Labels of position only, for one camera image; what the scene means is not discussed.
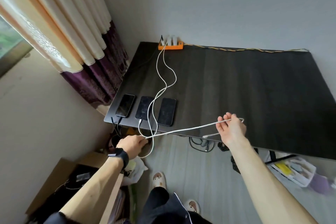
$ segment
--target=black wristwatch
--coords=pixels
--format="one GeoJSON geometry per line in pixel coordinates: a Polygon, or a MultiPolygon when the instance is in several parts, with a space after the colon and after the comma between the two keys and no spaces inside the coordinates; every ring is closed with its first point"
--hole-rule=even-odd
{"type": "Polygon", "coordinates": [[[113,148],[110,149],[111,153],[108,154],[109,157],[118,157],[121,158],[124,162],[124,167],[122,170],[125,169],[125,167],[128,165],[129,162],[129,158],[128,158],[128,154],[126,151],[124,151],[123,148],[113,148]]]}

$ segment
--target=outdoor view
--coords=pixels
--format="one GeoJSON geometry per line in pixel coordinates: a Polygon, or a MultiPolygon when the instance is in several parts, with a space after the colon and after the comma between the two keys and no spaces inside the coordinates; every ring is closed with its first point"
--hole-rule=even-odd
{"type": "Polygon", "coordinates": [[[0,58],[23,38],[2,17],[0,17],[0,58]]]}

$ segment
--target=white slipper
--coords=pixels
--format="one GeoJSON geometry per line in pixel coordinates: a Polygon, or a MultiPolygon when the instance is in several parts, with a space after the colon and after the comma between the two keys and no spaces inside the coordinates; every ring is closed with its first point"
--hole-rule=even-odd
{"type": "Polygon", "coordinates": [[[153,188],[162,187],[166,189],[166,179],[162,172],[153,175],[153,188]]]}
{"type": "Polygon", "coordinates": [[[195,212],[198,214],[201,212],[200,206],[198,205],[196,200],[189,199],[184,203],[183,206],[187,211],[195,212]]]}

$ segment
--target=desk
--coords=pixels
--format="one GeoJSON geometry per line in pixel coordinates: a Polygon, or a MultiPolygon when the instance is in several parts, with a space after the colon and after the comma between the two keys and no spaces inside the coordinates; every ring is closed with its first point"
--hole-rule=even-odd
{"type": "MultiPolygon", "coordinates": [[[[120,124],[138,126],[135,113],[141,96],[154,97],[165,87],[156,72],[158,54],[157,43],[139,44],[104,121],[111,122],[113,117],[116,123],[122,96],[133,94],[136,100],[130,115],[120,124]],[[153,52],[153,58],[138,67],[153,52]]],[[[159,125],[158,131],[212,123],[231,112],[245,118],[246,137],[256,148],[336,160],[336,104],[311,53],[225,52],[184,46],[165,51],[165,61],[175,71],[177,82],[156,101],[155,116],[163,97],[176,99],[177,106],[173,125],[159,125]]],[[[174,82],[162,56],[158,70],[168,84],[174,82]]],[[[148,122],[142,121],[141,128],[148,129],[148,122]]],[[[200,138],[216,132],[213,125],[179,134],[200,138]]],[[[219,135],[210,139],[221,140],[219,135]]]]}

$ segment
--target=curtain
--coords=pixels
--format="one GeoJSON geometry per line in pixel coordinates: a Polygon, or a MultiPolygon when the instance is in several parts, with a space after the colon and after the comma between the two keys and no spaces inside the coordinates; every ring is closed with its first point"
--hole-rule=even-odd
{"type": "Polygon", "coordinates": [[[128,56],[104,0],[0,0],[0,15],[94,108],[111,104],[128,56]]]}

